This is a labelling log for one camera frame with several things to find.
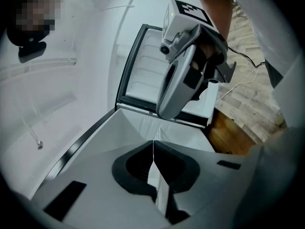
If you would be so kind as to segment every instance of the open lid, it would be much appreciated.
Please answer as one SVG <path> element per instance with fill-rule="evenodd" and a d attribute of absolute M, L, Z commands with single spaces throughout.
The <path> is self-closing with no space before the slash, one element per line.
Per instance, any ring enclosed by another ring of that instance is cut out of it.
<path fill-rule="evenodd" d="M 156 113 L 158 93 L 169 67 L 159 51 L 162 28 L 144 24 L 129 53 L 116 104 L 126 104 Z M 199 101 L 190 101 L 175 119 L 207 126 L 213 115 L 218 83 L 209 83 Z"/>

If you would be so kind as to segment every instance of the person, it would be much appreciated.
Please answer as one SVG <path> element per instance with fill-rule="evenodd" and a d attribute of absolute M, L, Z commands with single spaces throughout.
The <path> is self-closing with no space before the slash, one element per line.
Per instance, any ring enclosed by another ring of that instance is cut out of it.
<path fill-rule="evenodd" d="M 286 42 L 294 39 L 294 32 L 271 0 L 236 1 L 252 24 L 254 36 L 265 57 L 271 85 L 275 88 L 289 70 L 289 66 L 302 53 L 302 49 L 286 47 Z M 227 40 L 233 13 L 231 0 L 200 0 L 200 2 L 218 31 Z M 201 46 L 201 49 L 208 56 L 213 53 L 210 45 Z"/>

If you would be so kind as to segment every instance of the freezer lid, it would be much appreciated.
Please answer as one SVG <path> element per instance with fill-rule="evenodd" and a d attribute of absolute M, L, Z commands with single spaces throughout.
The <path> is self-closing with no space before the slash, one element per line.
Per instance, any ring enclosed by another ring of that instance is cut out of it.
<path fill-rule="evenodd" d="M 117 104 L 126 104 L 156 113 L 158 93 L 169 67 L 159 51 L 162 28 L 143 24 L 129 53 L 122 74 Z M 176 120 L 207 126 L 212 117 L 218 93 L 218 83 L 210 83 L 199 101 L 190 101 Z"/>

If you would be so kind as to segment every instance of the light wood flooring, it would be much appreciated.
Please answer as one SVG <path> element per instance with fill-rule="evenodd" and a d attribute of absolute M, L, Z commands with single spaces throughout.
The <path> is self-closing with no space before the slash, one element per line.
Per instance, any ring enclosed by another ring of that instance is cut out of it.
<path fill-rule="evenodd" d="M 254 38 L 252 26 L 244 14 L 235 7 L 231 23 L 228 44 L 231 48 L 247 54 L 256 65 L 264 61 L 264 57 Z M 228 52 L 228 63 L 237 62 L 236 70 L 229 84 L 220 86 L 221 97 L 233 86 L 244 79 L 254 67 L 242 56 Z M 246 81 L 255 77 L 254 71 Z M 280 112 L 273 99 L 267 69 L 262 65 L 253 83 L 239 85 L 225 96 L 216 108 L 233 119 L 256 143 L 265 141 L 276 133 L 279 127 L 275 125 L 275 117 Z"/>

